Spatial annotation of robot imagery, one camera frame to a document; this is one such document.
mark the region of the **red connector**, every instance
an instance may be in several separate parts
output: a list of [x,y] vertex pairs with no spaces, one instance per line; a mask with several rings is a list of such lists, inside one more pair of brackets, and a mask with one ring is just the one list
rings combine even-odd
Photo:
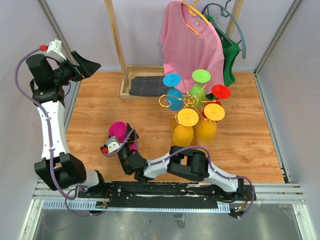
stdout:
[[108,153],[109,153],[109,151],[108,151],[108,148],[107,148],[107,147],[103,147],[103,148],[101,148],[101,152],[102,152],[103,154],[108,154]]
[[41,45],[41,46],[40,46],[40,50],[41,50],[42,52],[45,52],[45,51],[48,50],[48,46],[46,46],[46,45]]

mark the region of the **white wall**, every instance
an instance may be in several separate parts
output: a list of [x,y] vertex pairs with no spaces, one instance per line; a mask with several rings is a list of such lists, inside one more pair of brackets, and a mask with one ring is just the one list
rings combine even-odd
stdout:
[[[22,57],[55,36],[34,0],[5,1],[0,29],[0,238],[16,240],[37,182],[42,130],[37,108],[16,89],[14,72]],[[29,94],[31,79],[24,64],[19,82]]]
[[320,1],[305,0],[259,74],[282,157],[320,238]]
[[[101,63],[102,70],[119,70],[117,52],[103,0],[47,0],[71,49]],[[170,0],[113,0],[122,48],[127,65],[161,65],[159,36],[166,5]],[[197,9],[211,2],[225,5],[226,0],[201,0]],[[235,71],[253,71],[293,0],[245,0],[239,16],[247,57],[239,56]],[[231,12],[234,1],[230,2]],[[228,19],[220,9],[210,6],[210,14],[223,30]],[[234,33],[234,40],[240,40]]]

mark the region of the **gray folded cloth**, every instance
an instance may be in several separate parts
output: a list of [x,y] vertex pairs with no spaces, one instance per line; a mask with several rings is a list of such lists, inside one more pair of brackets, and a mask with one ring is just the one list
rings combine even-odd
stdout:
[[160,97],[167,94],[170,87],[164,85],[165,76],[136,76],[131,82],[130,95]]

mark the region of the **cup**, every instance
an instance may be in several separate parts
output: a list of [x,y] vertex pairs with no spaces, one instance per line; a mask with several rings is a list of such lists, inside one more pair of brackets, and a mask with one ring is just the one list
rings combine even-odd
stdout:
[[116,137],[119,142],[123,142],[127,133],[127,125],[123,121],[116,121],[109,127],[109,135]]

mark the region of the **pink t-shirt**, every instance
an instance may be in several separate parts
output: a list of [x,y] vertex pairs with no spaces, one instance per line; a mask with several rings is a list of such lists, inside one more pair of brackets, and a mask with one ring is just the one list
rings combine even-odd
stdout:
[[[216,84],[224,85],[224,53],[215,27],[204,20],[192,16],[182,0],[172,0],[165,8],[160,35],[164,74],[177,73],[184,80],[187,90],[195,84],[193,71],[205,69],[211,79],[207,83],[206,94]],[[199,34],[194,33],[190,25]],[[181,82],[177,87],[186,93]]]

